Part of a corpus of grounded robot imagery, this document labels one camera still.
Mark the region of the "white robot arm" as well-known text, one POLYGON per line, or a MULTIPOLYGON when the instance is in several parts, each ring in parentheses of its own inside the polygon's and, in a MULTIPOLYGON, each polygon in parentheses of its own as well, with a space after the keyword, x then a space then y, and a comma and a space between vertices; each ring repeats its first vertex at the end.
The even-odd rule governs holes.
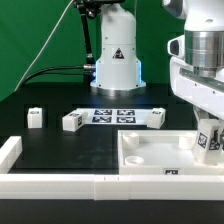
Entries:
POLYGON ((160 71, 169 55, 174 94, 224 120, 224 0, 151 1, 184 21, 183 34, 165 42, 172 31, 158 10, 137 21, 119 3, 103 3, 101 55, 91 88, 107 94, 141 89, 142 71, 160 71))

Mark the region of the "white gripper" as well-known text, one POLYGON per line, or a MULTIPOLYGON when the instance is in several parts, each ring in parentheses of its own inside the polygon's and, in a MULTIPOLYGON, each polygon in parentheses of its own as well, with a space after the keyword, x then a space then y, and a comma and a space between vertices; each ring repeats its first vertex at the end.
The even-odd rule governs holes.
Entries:
MULTIPOLYGON (((176 96, 196 106, 193 112, 199 129, 208 127, 208 113, 224 120, 224 68, 217 70, 215 78, 205 78, 195 75, 182 59, 172 57, 170 83, 176 96)), ((224 128, 214 131, 214 142, 224 148, 224 128)))

